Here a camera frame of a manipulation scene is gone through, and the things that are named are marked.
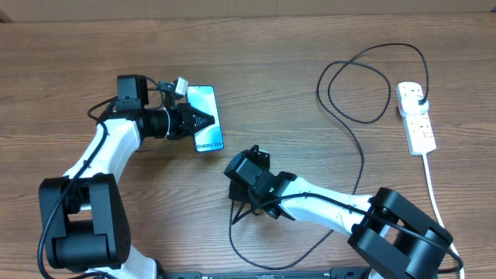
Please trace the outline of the blue Galaxy smartphone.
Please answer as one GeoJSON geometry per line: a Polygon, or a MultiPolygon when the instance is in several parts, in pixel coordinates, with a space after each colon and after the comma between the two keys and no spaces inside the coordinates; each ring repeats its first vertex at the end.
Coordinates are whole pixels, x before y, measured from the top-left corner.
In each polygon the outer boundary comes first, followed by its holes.
{"type": "Polygon", "coordinates": [[[195,150],[199,153],[222,150],[224,141],[214,88],[210,85],[189,86],[187,101],[194,113],[195,150]]]}

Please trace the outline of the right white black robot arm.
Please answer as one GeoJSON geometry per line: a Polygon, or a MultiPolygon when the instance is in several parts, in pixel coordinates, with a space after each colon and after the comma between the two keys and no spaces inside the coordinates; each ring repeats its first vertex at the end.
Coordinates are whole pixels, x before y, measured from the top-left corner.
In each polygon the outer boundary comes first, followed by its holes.
{"type": "Polygon", "coordinates": [[[250,205],[232,212],[234,225],[250,214],[314,222],[347,236],[368,263],[366,278],[436,278],[459,272],[463,261],[452,235],[398,192],[347,195],[311,184],[293,173],[270,172],[270,155],[258,146],[237,154],[224,171],[229,199],[250,205]]]}

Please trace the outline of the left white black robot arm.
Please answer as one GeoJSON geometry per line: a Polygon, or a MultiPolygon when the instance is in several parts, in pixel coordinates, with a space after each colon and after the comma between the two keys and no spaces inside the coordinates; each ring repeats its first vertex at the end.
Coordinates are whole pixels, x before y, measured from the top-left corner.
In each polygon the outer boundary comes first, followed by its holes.
{"type": "Polygon", "coordinates": [[[214,88],[190,85],[182,77],[156,82],[145,75],[119,75],[117,95],[99,107],[95,136],[81,158],[39,187],[39,272],[48,278],[51,266],[78,278],[165,278],[160,262],[131,243],[118,183],[146,138],[191,137],[199,153],[221,149],[214,88]]]}

